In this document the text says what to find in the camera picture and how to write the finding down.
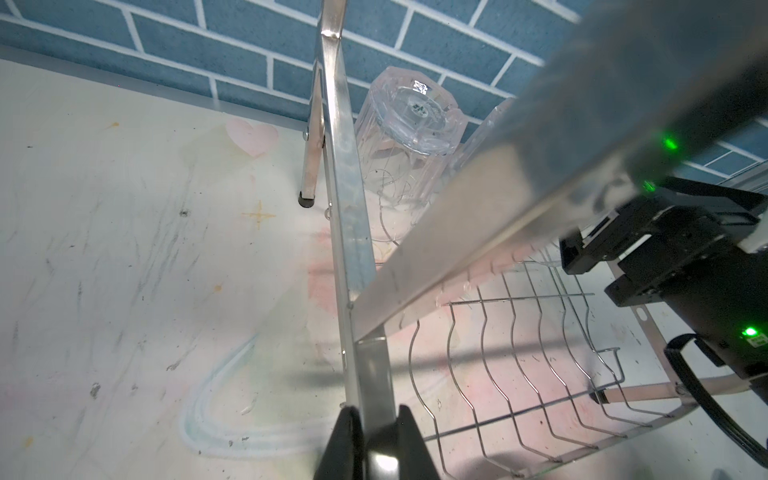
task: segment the blue tile wall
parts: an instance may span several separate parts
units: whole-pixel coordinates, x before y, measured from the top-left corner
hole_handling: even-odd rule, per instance
[[[156,13],[181,20],[186,23],[197,24],[197,13],[194,11],[194,2],[190,0],[123,0],[126,3],[146,8]]]
[[[24,18],[59,27],[87,37],[133,48],[123,14],[115,7],[93,0],[15,0]]]
[[[322,3],[202,0],[198,18],[195,0],[0,0],[0,44],[306,120]],[[343,51],[353,112],[386,67],[419,70],[442,82],[470,117],[466,141],[493,107],[535,81],[591,3],[349,0]],[[635,45],[634,60],[646,50]],[[621,115],[617,95],[614,116]],[[762,163],[767,125],[752,122],[676,174],[716,184]]]

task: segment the yellow cross mark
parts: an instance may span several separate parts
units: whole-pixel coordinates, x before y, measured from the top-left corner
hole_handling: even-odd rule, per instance
[[[252,213],[245,213],[245,212],[243,212],[243,215],[245,217],[255,218],[256,219],[256,228],[258,230],[261,230],[261,221],[262,220],[266,220],[267,218],[274,218],[274,217],[276,217],[276,215],[262,214],[261,213],[261,200],[259,200],[259,208],[258,208],[258,210],[256,212],[252,212]]]

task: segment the green led light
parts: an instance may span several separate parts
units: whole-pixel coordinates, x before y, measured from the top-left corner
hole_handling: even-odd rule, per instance
[[[666,147],[668,150],[672,150],[672,151],[675,151],[675,150],[677,150],[677,149],[678,149],[678,145],[677,145],[677,142],[676,142],[676,141],[674,141],[674,140],[672,140],[672,138],[671,138],[671,137],[664,137],[664,146],[665,146],[665,147]]]

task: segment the metal dish rack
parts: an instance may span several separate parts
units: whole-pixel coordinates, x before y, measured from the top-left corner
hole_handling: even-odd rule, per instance
[[[762,87],[745,72],[763,71],[768,4],[596,2],[378,271],[341,48],[345,10],[346,0],[325,0],[318,23],[299,203],[313,205],[323,156],[355,412],[343,409],[336,427],[356,442],[354,478],[413,473],[404,452],[421,447],[394,433],[407,422],[446,478],[479,468],[529,478],[695,409],[645,306],[631,309],[668,381],[622,386],[617,349],[598,349],[590,334],[592,292],[555,266],[548,242],[762,113]],[[682,147],[664,150],[662,133]],[[735,375],[702,383],[713,394],[748,387]],[[443,418],[441,396],[464,414]],[[634,404],[649,399],[680,405]],[[326,454],[337,447],[332,435]]]

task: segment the pink paint patch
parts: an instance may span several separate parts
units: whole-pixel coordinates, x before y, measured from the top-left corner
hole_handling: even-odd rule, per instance
[[[272,125],[253,126],[241,118],[231,118],[227,122],[227,134],[232,141],[251,157],[258,157],[272,150],[280,134]]]

